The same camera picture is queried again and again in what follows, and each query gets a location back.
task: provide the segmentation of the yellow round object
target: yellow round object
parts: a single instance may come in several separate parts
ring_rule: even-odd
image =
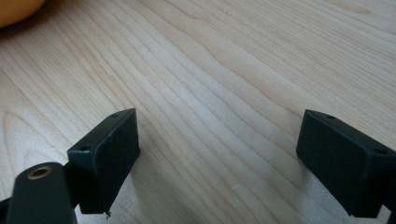
[[[0,0],[0,28],[26,19],[46,0]]]

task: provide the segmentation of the table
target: table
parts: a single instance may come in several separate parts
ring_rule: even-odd
[[[0,199],[107,115],[142,153],[112,217],[78,223],[384,223],[297,159],[305,109],[396,149],[392,0],[48,0],[0,31]]]

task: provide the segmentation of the wooden surface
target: wooden surface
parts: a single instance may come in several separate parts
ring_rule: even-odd
[[[0,30],[0,199],[136,107],[112,217],[79,223],[384,223],[349,217],[295,147],[309,108],[396,149],[395,71],[393,0],[49,0]]]

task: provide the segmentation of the screw hole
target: screw hole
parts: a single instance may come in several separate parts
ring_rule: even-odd
[[[31,179],[31,180],[39,179],[46,175],[49,175],[51,171],[52,171],[52,168],[50,168],[49,166],[39,167],[39,168],[33,170],[32,172],[30,172],[27,175],[27,178]]]
[[[88,150],[90,150],[90,149],[91,149],[91,146],[86,145],[86,146],[82,146],[79,150],[80,150],[80,151],[88,151]]]
[[[375,148],[374,151],[376,153],[378,153],[378,154],[381,154],[381,155],[387,155],[388,154],[388,152],[385,149],[382,149],[382,148]]]

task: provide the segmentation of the light wood tabletop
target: light wood tabletop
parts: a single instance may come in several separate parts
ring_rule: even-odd
[[[298,160],[306,109],[396,149],[393,0],[48,0],[0,30],[0,200],[135,107],[141,155],[78,223],[385,223]]]

